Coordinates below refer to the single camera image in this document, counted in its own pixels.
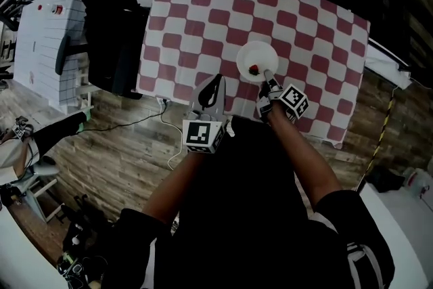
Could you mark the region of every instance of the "table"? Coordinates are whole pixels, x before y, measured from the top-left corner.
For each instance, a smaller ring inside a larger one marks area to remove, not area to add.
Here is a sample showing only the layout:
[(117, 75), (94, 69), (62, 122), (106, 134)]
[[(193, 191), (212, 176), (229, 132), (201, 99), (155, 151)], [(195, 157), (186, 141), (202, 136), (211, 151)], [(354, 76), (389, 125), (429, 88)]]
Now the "table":
[[(63, 6), (53, 14), (53, 5)], [(52, 106), (77, 106), (78, 55), (67, 57), (61, 76), (55, 73), (65, 35), (77, 45), (83, 35), (85, 6), (81, 0), (37, 0), (24, 7), (18, 28), (14, 80), (46, 97)]]
[(368, 21), (326, 0), (154, 0), (143, 40), (137, 91), (188, 104), (193, 89), (221, 73), (226, 113), (258, 119), (259, 85), (243, 79), (236, 55), (245, 43), (270, 43), (276, 79), (303, 90), (305, 134), (340, 146), (365, 63)]

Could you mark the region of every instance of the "white wire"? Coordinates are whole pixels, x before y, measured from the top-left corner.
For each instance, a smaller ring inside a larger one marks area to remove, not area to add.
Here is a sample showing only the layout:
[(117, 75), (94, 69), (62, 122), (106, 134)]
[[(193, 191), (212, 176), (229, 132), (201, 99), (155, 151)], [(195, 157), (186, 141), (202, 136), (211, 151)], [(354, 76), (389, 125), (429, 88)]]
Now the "white wire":
[[(160, 104), (160, 113), (162, 112), (162, 104)], [(160, 121), (161, 121), (161, 123), (163, 123), (163, 124), (166, 124), (166, 125), (170, 125), (170, 127), (173, 127), (173, 128), (176, 128), (177, 130), (178, 130), (178, 132), (180, 132), (180, 134), (181, 134), (181, 148), (179, 149), (179, 152), (177, 153), (177, 154), (175, 154), (174, 156), (172, 156), (170, 159), (168, 159), (167, 160), (167, 165), (168, 165), (168, 167), (171, 169), (171, 170), (174, 170), (173, 169), (173, 167), (171, 167), (171, 165), (170, 165), (170, 161), (171, 160), (173, 160), (174, 158), (176, 158), (178, 155), (180, 155), (181, 153), (182, 153), (182, 136), (183, 136), (183, 134), (182, 134), (182, 130), (180, 130), (178, 127), (176, 127), (174, 124), (171, 124), (171, 123), (168, 123), (168, 122), (166, 122), (165, 120), (163, 120), (162, 119), (162, 114), (160, 114)]]

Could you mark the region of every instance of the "wooden floor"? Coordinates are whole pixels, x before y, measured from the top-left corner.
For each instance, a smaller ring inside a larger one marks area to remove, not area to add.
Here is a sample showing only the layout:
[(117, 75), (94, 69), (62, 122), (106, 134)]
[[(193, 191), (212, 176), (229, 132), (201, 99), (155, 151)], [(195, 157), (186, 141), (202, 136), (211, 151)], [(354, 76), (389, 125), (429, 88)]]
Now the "wooden floor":
[[(366, 71), (355, 114), (341, 150), (326, 143), (313, 145), (327, 159), (345, 188), (354, 188), (365, 172), (378, 142), (392, 85)], [(407, 166), (426, 167), (433, 153), (433, 110), (431, 93), (413, 84), (395, 92), (390, 121), (377, 156), (377, 163), (398, 170)], [(104, 129), (155, 115), (156, 100), (129, 100), (100, 91), (93, 99), (95, 109), (88, 129)], [(13, 83), (0, 95), (0, 126), (10, 126), (13, 117), (46, 112), (43, 99)], [(181, 127), (185, 106), (173, 104), (164, 119)], [(50, 153), (61, 174), (55, 193), (71, 207), (73, 197), (87, 194), (109, 218), (125, 208), (141, 209), (155, 187), (169, 174), (166, 161), (179, 151), (179, 132), (163, 125), (158, 117), (112, 131), (89, 131), (62, 140)], [(176, 165), (181, 156), (172, 161)]]

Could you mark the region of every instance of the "black cloth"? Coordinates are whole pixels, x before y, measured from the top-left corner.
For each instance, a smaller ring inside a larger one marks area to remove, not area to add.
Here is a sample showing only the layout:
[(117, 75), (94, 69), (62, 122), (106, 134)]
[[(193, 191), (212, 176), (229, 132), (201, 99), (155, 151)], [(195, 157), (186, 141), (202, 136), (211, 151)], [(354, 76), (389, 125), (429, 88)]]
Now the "black cloth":
[(235, 118), (181, 207), (179, 227), (122, 211), (110, 239), (102, 289), (142, 288), (156, 239), (154, 288), (353, 288), (348, 242), (377, 254), (389, 285), (388, 246), (356, 192), (334, 192), (317, 205), (338, 234), (308, 220), (294, 174), (269, 126)]
[(38, 146), (39, 158), (46, 155), (64, 137), (75, 135), (80, 124), (86, 120), (86, 115), (79, 112), (34, 133), (32, 137)]

